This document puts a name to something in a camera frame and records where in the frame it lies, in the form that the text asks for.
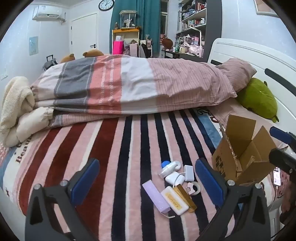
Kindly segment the striped folded duvet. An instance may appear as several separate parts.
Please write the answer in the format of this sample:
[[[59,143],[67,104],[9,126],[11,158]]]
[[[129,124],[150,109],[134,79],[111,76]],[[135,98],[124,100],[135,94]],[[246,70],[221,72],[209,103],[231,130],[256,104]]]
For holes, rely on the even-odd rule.
[[[109,55],[55,65],[33,84],[37,108],[52,108],[49,126],[215,106],[236,97],[227,76],[208,63]]]

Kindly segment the cluttered desk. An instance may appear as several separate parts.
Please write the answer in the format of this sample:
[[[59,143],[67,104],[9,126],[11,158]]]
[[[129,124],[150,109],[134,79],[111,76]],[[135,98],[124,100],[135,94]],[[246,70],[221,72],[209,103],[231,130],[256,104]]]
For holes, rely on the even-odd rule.
[[[202,58],[204,47],[200,43],[200,38],[187,35],[179,37],[174,43],[169,38],[161,39],[161,58],[186,58],[189,56]]]

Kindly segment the pink tape roll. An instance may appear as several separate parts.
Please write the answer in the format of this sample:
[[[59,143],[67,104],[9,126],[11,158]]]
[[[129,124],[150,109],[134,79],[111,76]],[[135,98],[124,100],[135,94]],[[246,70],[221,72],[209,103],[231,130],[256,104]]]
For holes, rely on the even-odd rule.
[[[196,196],[201,192],[201,186],[198,182],[188,182],[186,189],[189,196]]]

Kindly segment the gold rectangular box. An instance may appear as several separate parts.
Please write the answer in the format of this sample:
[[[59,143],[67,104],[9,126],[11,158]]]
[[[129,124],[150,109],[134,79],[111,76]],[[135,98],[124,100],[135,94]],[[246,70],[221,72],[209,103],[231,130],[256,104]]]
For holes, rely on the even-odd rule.
[[[186,190],[183,188],[182,185],[177,185],[173,188],[173,190],[178,194],[178,196],[181,197],[181,199],[189,206],[188,211],[190,213],[193,213],[196,209],[197,206],[189,196],[189,194],[186,192]]]

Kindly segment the lilac rectangular power bank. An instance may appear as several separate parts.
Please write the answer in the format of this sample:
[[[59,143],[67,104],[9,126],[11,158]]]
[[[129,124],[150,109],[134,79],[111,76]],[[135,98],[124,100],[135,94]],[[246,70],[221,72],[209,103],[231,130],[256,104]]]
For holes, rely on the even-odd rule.
[[[143,183],[142,187],[160,213],[166,214],[171,210],[169,204],[165,201],[152,180]]]

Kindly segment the black suitcase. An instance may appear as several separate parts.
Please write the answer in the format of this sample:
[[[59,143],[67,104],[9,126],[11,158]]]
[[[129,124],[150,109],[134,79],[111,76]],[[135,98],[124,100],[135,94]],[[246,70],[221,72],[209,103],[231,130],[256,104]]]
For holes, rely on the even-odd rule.
[[[43,70],[46,71],[48,70],[50,67],[57,65],[57,60],[56,58],[54,58],[54,55],[49,55],[46,57],[46,62],[43,65]]]

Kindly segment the white door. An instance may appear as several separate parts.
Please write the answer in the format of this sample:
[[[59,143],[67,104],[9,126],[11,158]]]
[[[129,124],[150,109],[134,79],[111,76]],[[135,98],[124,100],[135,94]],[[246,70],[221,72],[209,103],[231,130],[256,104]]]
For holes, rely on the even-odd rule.
[[[83,53],[97,48],[97,15],[83,16],[72,21],[71,48],[76,59],[83,58]]]

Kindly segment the green plush toy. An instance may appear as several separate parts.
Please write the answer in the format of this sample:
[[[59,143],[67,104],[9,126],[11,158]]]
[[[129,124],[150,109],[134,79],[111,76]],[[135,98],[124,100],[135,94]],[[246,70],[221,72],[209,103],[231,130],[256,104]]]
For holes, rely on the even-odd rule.
[[[238,92],[236,99],[249,111],[274,123],[279,122],[278,105],[266,81],[251,78],[247,87]]]

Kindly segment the teal curtain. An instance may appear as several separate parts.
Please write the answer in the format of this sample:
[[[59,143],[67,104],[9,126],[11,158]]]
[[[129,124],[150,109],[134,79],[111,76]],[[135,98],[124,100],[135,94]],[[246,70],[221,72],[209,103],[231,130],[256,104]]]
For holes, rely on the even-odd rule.
[[[137,12],[135,24],[140,27],[140,38],[146,35],[152,39],[153,56],[158,57],[160,51],[160,30],[161,30],[161,1],[160,0],[115,0],[112,11],[110,30],[113,30],[115,23],[120,22],[119,13],[122,10]]]

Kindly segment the round wall clock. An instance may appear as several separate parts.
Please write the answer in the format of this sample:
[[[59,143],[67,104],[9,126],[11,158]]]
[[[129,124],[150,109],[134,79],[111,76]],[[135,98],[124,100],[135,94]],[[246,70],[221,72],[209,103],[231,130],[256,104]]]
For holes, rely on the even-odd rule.
[[[98,8],[100,11],[109,11],[114,7],[115,1],[114,0],[101,0]]]

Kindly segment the white earbuds case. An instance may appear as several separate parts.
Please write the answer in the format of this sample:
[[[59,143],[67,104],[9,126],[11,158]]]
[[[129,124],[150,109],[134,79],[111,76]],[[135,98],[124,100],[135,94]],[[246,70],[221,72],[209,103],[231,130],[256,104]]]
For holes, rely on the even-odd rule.
[[[174,171],[165,177],[165,181],[172,186],[182,185],[185,182],[185,176],[184,173]]]

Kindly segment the white air conditioner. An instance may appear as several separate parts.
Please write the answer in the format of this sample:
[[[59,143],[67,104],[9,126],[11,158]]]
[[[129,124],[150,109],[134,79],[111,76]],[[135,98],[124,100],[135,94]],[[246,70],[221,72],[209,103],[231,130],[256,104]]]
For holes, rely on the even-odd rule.
[[[39,5],[34,8],[32,20],[64,21],[65,15],[63,9],[60,7]]]

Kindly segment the white adapter with cable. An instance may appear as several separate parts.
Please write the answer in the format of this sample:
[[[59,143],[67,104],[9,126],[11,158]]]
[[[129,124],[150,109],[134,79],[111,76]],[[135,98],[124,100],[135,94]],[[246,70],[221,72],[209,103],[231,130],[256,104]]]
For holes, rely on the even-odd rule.
[[[193,166],[185,165],[184,172],[176,176],[173,182],[173,187],[182,185],[184,182],[193,182],[194,180],[195,180],[195,174],[194,174]]]

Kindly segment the brown teddy bear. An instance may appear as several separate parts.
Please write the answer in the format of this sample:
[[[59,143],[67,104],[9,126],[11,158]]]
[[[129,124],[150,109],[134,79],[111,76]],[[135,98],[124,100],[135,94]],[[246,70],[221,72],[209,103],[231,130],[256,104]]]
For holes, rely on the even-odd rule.
[[[83,53],[84,58],[99,57],[99,56],[104,56],[104,54],[97,49],[92,49],[92,50],[89,50],[89,51]]]
[[[70,54],[65,56],[64,58],[62,58],[62,60],[60,61],[60,63],[66,63],[66,62],[70,62],[75,60],[75,55],[74,54]]]

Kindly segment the white soap box gold label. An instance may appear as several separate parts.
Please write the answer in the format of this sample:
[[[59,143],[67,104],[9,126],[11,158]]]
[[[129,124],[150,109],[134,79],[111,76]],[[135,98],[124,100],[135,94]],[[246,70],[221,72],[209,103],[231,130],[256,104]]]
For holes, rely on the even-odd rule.
[[[162,197],[169,204],[170,208],[175,214],[181,216],[188,211],[189,206],[182,200],[182,198],[173,190],[172,187],[168,186],[161,192]]]

